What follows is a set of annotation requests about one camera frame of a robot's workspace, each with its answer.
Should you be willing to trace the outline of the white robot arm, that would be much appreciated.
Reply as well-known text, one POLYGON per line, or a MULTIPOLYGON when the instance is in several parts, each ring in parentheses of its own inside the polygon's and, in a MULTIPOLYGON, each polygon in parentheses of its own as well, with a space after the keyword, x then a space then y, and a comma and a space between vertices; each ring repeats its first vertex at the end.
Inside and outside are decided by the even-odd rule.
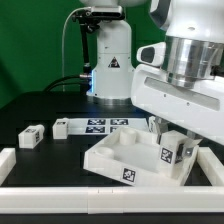
POLYGON ((89 99, 134 106, 224 145, 224 0, 80 0, 99 24, 89 99), (131 67, 124 7, 147 2, 148 35, 131 67))

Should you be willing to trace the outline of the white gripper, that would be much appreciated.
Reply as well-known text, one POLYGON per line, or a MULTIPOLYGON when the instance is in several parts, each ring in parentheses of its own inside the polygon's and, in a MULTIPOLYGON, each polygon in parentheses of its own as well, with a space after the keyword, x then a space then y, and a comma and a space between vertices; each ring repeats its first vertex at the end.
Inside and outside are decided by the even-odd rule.
POLYGON ((203 137, 224 145, 222 77, 196 81, 193 89, 186 89, 167 83, 162 70, 140 64, 134 73, 131 100, 134 106, 156 115, 153 131, 157 142, 168 131, 168 121, 190 130, 182 157, 190 157, 203 137))

